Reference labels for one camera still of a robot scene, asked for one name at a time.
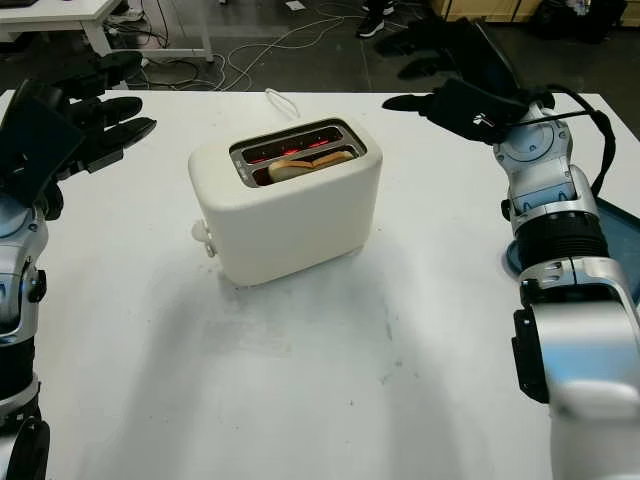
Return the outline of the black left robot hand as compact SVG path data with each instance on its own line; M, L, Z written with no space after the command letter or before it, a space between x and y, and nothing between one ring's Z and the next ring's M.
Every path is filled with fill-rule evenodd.
M139 115L140 98L101 98L141 63L135 51L94 54L25 80L1 122L1 191L31 206L49 186L121 160L150 134L156 121Z

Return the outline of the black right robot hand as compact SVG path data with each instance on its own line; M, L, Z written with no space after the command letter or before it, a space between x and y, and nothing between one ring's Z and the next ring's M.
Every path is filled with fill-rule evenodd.
M407 64L400 79L452 74L428 94L386 100L386 110L417 113L467 140L488 145L504 141L528 112L527 95L511 62L481 19L413 21L376 42L375 51L383 57L431 53Z

